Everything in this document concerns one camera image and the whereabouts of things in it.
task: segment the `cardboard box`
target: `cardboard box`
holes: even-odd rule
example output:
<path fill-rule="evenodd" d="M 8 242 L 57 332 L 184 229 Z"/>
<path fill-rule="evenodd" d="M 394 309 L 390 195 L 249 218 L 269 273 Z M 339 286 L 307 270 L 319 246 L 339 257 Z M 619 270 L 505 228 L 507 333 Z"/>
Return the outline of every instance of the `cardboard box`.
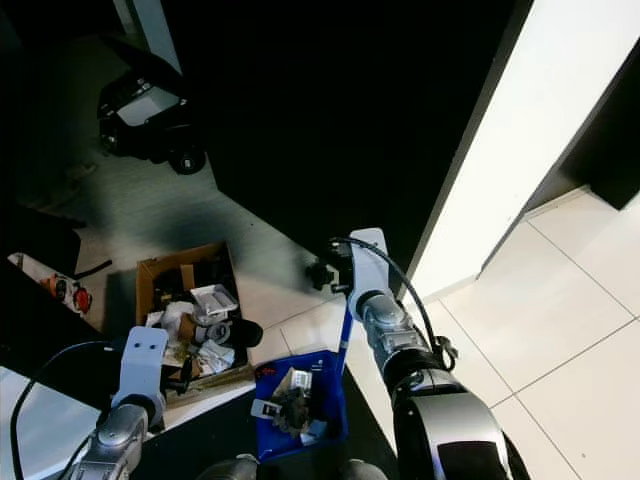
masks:
<path fill-rule="evenodd" d="M 175 270 L 176 275 L 179 275 L 182 279 L 184 290 L 202 287 L 205 285 L 199 282 L 198 264 L 202 265 L 207 262 L 212 262 L 216 265 L 218 283 L 222 283 L 238 300 L 240 305 L 233 314 L 241 316 L 242 301 L 236 287 L 231 255 L 225 243 L 212 243 L 172 255 L 138 262 L 136 275 L 136 325 L 144 325 L 147 314 L 154 311 L 154 281 L 160 275 L 170 270 Z M 249 378 L 253 378 L 253 368 L 249 364 L 247 351 L 246 349 L 236 349 L 235 361 L 233 367 L 229 370 L 218 375 L 192 380 L 189 389 L 183 395 L 168 391 L 167 408 L 203 400 L 214 394 L 207 392 L 207 389 L 211 387 Z"/>

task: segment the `small black object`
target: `small black object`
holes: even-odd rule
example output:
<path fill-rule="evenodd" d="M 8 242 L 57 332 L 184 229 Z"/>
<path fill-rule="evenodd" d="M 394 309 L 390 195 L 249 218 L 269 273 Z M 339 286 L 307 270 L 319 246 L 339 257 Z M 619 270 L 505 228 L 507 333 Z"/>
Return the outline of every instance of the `small black object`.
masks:
<path fill-rule="evenodd" d="M 186 393 L 187 389 L 189 388 L 189 383 L 191 383 L 192 371 L 193 357 L 189 355 L 182 364 L 182 369 L 180 370 L 180 381 L 176 382 L 175 380 L 165 380 L 164 382 L 162 382 L 162 388 L 175 390 L 178 395 Z"/>
<path fill-rule="evenodd" d="M 344 293 L 349 290 L 351 290 L 351 285 L 340 285 L 338 283 L 331 285 L 331 293 Z"/>
<path fill-rule="evenodd" d="M 391 357 L 384 369 L 383 380 L 389 393 L 413 372 L 442 369 L 442 362 L 433 353 L 424 350 L 402 350 Z"/>
<path fill-rule="evenodd" d="M 171 152 L 169 165 L 180 175 L 191 175 L 199 172 L 207 163 L 204 151 L 191 147 L 183 151 Z"/>
<path fill-rule="evenodd" d="M 263 330 L 260 325 L 243 318 L 234 318 L 230 326 L 229 338 L 224 346 L 229 348 L 253 348 L 262 341 Z"/>
<path fill-rule="evenodd" d="M 452 442 L 438 446 L 447 478 L 456 480 L 507 480 L 494 442 Z"/>
<path fill-rule="evenodd" d="M 104 270 L 107 267 L 110 267 L 113 264 L 113 261 L 107 260 L 102 262 L 100 265 L 96 265 L 89 270 L 85 270 L 84 272 L 76 273 L 75 279 L 80 280 L 81 278 L 88 277 L 89 275 L 93 275 L 94 273 L 98 273 L 100 270 Z"/>
<path fill-rule="evenodd" d="M 334 274 L 327 268 L 327 262 L 317 259 L 313 265 L 306 268 L 305 273 L 311 279 L 313 288 L 322 290 L 325 285 L 333 282 Z"/>
<path fill-rule="evenodd" d="M 451 340 L 449 340 L 447 337 L 439 336 L 439 337 L 436 337 L 436 340 L 438 341 L 439 349 L 441 351 L 446 352 L 447 356 L 449 357 L 449 365 L 445 366 L 445 370 L 450 372 L 454 368 L 456 368 L 456 360 L 458 358 L 458 349 L 453 347 L 453 345 L 451 344 Z"/>

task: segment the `wheel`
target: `wheel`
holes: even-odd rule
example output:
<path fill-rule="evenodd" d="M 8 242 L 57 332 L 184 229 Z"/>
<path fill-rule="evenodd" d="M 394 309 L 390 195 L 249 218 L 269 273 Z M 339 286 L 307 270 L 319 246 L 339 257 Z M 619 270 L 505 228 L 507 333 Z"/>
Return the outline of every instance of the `wheel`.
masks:
<path fill-rule="evenodd" d="M 169 157 L 169 164 L 179 175 L 191 175 L 202 170 L 207 163 L 204 151 L 192 147 L 183 152 L 172 152 Z"/>

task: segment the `white floor tile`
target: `white floor tile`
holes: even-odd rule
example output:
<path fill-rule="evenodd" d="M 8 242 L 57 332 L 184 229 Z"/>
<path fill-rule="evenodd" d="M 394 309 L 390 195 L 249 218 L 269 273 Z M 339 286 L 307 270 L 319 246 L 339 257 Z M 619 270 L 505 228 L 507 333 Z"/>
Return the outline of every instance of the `white floor tile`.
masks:
<path fill-rule="evenodd" d="M 476 282 L 442 302 L 514 390 L 631 319 L 526 223 Z"/>
<path fill-rule="evenodd" d="M 180 405 L 167 410 L 164 413 L 163 420 L 165 430 L 171 430 L 182 425 L 189 420 L 196 418 L 198 415 L 218 408 L 227 402 L 238 398 L 256 388 L 256 383 L 251 380 L 239 380 L 229 384 L 218 385 L 212 387 L 211 396 L 198 402 Z"/>
<path fill-rule="evenodd" d="M 493 414 L 515 444 L 532 479 L 578 480 L 569 464 L 517 399 L 510 398 L 494 407 Z"/>
<path fill-rule="evenodd" d="M 425 308 L 434 333 L 449 338 L 460 353 L 453 371 L 454 376 L 487 405 L 494 405 L 507 398 L 511 394 L 509 387 L 442 304 L 439 301 L 432 302 Z M 417 307 L 412 304 L 407 307 L 407 311 L 413 317 L 416 326 L 426 335 Z"/>
<path fill-rule="evenodd" d="M 640 323 L 519 395 L 583 480 L 638 478 Z"/>
<path fill-rule="evenodd" d="M 640 196 L 618 212 L 593 194 L 583 195 L 530 222 L 640 315 Z"/>
<path fill-rule="evenodd" d="M 0 478 L 13 480 L 10 418 L 28 378 L 0 367 Z M 100 412 L 44 385 L 36 384 L 20 412 L 18 445 L 25 478 L 44 478 L 64 468 L 69 456 L 94 428 Z"/>
<path fill-rule="evenodd" d="M 278 326 L 265 329 L 260 344 L 255 348 L 250 348 L 248 351 L 249 363 L 254 367 L 291 355 Z"/>
<path fill-rule="evenodd" d="M 347 365 L 353 378 L 367 400 L 371 413 L 378 421 L 391 448 L 395 450 L 396 440 L 393 433 L 393 410 L 387 387 L 382 381 L 373 352 L 367 343 L 367 334 L 361 323 L 356 322 L 351 331 Z"/>
<path fill-rule="evenodd" d="M 282 334 L 294 355 L 338 351 L 345 311 L 344 297 L 324 303 L 290 318 L 280 325 Z"/>

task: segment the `gray floor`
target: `gray floor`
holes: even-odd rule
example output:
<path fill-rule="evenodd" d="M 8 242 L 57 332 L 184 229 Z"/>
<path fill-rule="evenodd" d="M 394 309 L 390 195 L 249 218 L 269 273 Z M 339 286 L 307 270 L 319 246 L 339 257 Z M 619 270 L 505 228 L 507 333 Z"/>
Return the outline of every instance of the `gray floor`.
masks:
<path fill-rule="evenodd" d="M 77 271 L 113 260 L 84 280 L 94 295 L 89 321 L 107 333 L 126 332 L 134 318 L 136 262 L 217 241 L 229 243 L 247 318 L 268 327 L 325 302 L 330 295 L 304 277 L 313 257 L 219 192 L 208 165 L 178 176 L 168 164 L 98 151 L 98 95 L 124 68 L 96 38 L 46 52 L 31 67 L 42 76 L 33 82 L 32 141 L 17 169 L 20 195 L 56 188 L 69 163 L 98 166 L 72 201 L 52 211 L 89 225 L 78 231 Z"/>

